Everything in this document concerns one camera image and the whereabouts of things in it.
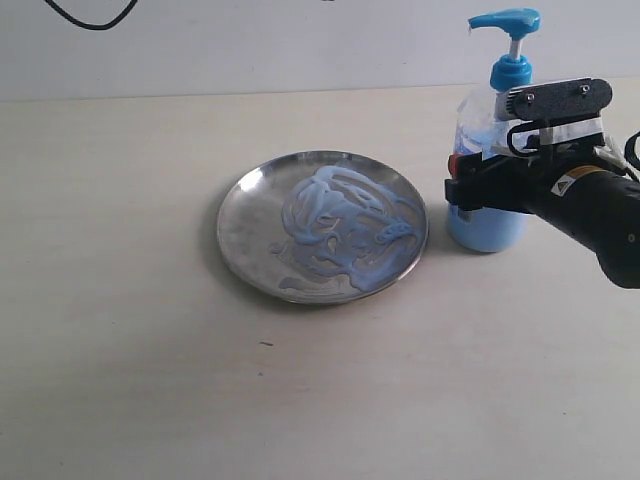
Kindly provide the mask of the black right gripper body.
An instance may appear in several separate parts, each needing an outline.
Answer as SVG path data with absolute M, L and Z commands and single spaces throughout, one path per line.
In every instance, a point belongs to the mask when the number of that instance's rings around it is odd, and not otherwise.
M 556 185 L 574 177 L 578 167 L 625 175 L 625 156 L 610 138 L 594 135 L 568 142 L 544 145 L 534 135 L 531 151 L 522 155 L 507 151 L 479 163 L 479 204 L 507 211 L 529 211 L 526 206 L 539 190 L 564 190 Z

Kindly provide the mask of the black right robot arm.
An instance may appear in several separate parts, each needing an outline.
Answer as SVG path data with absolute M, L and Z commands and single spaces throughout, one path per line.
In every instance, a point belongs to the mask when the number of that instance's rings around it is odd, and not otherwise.
M 585 142 L 531 157 L 452 154 L 445 198 L 465 211 L 494 208 L 539 217 L 593 252 L 604 275 L 639 287 L 639 180 Z

